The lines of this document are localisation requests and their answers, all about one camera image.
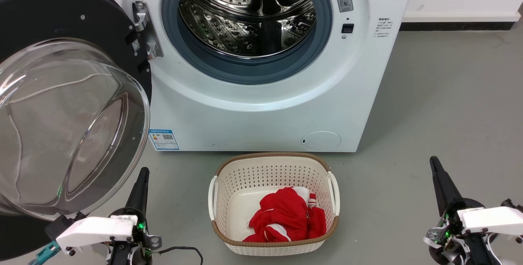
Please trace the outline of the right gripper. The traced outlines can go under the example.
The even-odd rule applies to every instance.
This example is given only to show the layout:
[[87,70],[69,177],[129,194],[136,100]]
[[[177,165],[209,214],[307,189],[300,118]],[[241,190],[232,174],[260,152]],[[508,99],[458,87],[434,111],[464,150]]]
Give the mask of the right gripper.
[[429,163],[440,217],[437,226],[430,228],[423,238],[430,256],[439,265],[501,265],[491,247],[496,234],[487,228],[472,233],[465,229],[459,216],[459,212],[472,212],[484,206],[461,196],[437,156],[430,157]]

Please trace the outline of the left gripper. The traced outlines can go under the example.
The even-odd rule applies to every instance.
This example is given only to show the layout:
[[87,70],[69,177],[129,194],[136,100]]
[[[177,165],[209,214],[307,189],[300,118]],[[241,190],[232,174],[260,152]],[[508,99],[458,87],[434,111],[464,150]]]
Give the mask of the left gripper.
[[125,208],[118,209],[110,214],[111,217],[136,220],[131,236],[117,241],[110,237],[108,245],[107,263],[109,265],[152,265],[152,252],[162,247],[162,238],[151,235],[146,222],[146,209],[149,196],[148,167],[142,167],[131,190]]

